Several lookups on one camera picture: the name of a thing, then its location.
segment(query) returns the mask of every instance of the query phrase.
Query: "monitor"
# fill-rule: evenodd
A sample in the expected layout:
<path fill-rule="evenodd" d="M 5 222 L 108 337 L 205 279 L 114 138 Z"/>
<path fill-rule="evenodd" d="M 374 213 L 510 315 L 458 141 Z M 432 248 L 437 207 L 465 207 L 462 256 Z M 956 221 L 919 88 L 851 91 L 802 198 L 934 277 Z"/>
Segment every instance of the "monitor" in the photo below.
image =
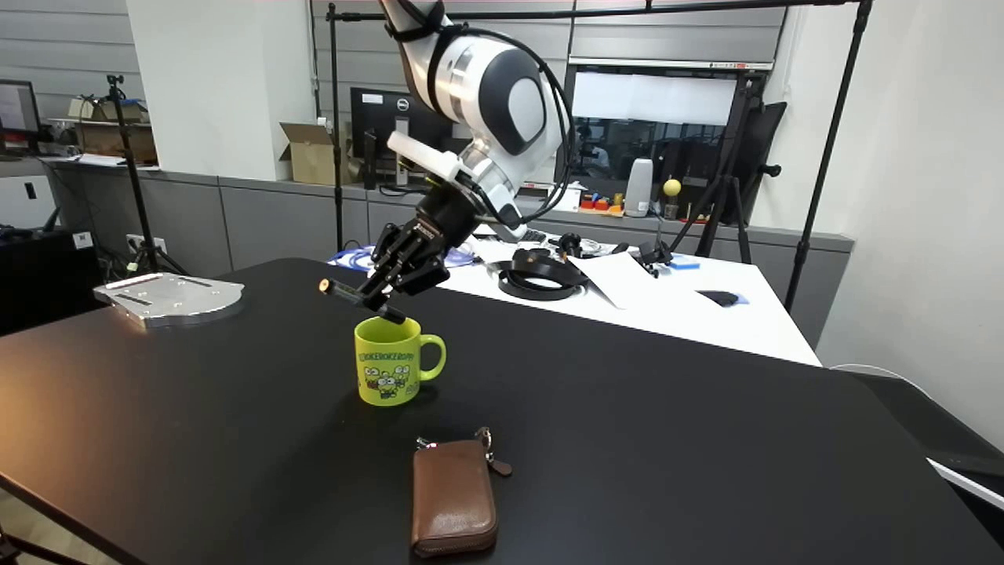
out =
<path fill-rule="evenodd" d="M 34 147 L 39 136 L 30 81 L 0 79 L 0 152 Z"/>
<path fill-rule="evenodd" d="M 438 152 L 452 141 L 452 123 L 407 91 L 350 88 L 350 152 L 365 163 L 365 186 L 396 179 L 396 154 L 387 138 L 397 125 Z"/>
<path fill-rule="evenodd" d="M 570 179 L 613 198 L 631 163 L 653 160 L 653 186 L 706 189 L 737 91 L 731 73 L 576 65 L 570 84 Z"/>

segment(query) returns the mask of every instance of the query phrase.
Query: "wallet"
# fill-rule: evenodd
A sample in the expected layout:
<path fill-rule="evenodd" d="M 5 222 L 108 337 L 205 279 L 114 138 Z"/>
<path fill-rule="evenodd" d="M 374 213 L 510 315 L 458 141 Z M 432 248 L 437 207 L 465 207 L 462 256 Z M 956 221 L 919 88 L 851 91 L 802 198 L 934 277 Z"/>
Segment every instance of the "wallet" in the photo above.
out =
<path fill-rule="evenodd" d="M 494 547 L 500 515 L 491 472 L 507 472 L 488 440 L 420 443 L 415 453 L 412 552 L 486 552 Z"/>

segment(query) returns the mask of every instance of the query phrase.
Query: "mug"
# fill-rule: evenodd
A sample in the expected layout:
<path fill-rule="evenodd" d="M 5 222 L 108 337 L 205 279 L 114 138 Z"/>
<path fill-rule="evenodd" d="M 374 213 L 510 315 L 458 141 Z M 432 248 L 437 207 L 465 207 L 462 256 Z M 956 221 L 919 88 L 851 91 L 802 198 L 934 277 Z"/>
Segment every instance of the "mug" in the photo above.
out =
<path fill-rule="evenodd" d="M 420 348 L 437 346 L 437 366 L 420 366 Z M 377 408 L 407 405 L 420 383 L 429 383 L 445 366 L 445 341 L 432 334 L 420 334 L 415 316 L 402 324 L 366 316 L 355 325 L 355 378 L 358 398 Z"/>

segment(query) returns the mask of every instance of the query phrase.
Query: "electronic device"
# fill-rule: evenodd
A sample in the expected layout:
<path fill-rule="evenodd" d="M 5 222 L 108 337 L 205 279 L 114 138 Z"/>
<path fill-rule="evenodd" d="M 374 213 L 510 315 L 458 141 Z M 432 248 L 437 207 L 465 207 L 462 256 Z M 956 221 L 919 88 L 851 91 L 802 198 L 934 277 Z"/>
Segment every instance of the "electronic device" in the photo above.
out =
<path fill-rule="evenodd" d="M 366 189 L 377 183 L 407 186 L 402 157 L 387 147 L 393 131 L 445 147 L 452 123 L 407 91 L 350 88 L 350 152 L 361 157 Z"/>
<path fill-rule="evenodd" d="M 36 152 L 39 119 L 30 81 L 0 79 L 0 154 Z"/>

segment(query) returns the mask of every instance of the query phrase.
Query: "tripod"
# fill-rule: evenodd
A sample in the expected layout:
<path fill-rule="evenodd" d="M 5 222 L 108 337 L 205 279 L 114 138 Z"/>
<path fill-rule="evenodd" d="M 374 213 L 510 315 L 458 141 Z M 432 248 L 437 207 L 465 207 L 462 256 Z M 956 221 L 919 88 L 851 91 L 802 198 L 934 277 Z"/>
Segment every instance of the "tripod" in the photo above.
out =
<path fill-rule="evenodd" d="M 680 248 L 680 242 L 686 238 L 691 227 L 696 222 L 696 215 L 708 213 L 696 253 L 708 256 L 711 244 L 715 244 L 715 233 L 722 222 L 722 213 L 729 204 L 734 204 L 737 209 L 737 236 L 740 236 L 740 260 L 752 262 L 752 251 L 750 251 L 750 236 L 746 236 L 746 204 L 744 204 L 744 186 L 734 177 L 734 163 L 740 157 L 740 145 L 746 136 L 746 119 L 750 119 L 750 79 L 737 79 L 734 84 L 734 101 L 731 101 L 731 129 L 724 131 L 724 145 L 722 145 L 722 157 L 717 157 L 717 170 L 711 186 L 698 193 L 696 207 L 686 213 L 684 230 L 670 238 L 667 251 L 673 253 Z"/>
<path fill-rule="evenodd" d="M 124 115 L 123 115 L 123 84 L 124 79 L 123 75 L 106 75 L 106 101 L 114 101 L 116 108 L 116 125 L 118 125 L 118 138 L 123 138 L 123 152 L 124 152 L 124 170 L 127 170 L 127 186 L 133 186 L 133 201 L 136 201 L 136 213 L 137 213 L 137 230 L 145 236 L 145 242 L 136 248 L 137 251 L 137 272 L 156 272 L 161 262 L 166 262 L 168 269 L 176 272 L 186 272 L 166 251 L 161 251 L 153 244 L 153 233 L 150 233 L 150 221 L 147 221 L 147 201 L 145 201 L 145 192 L 137 186 L 137 170 L 136 170 L 136 157 L 133 157 L 133 141 L 127 141 L 127 125 L 124 125 Z"/>

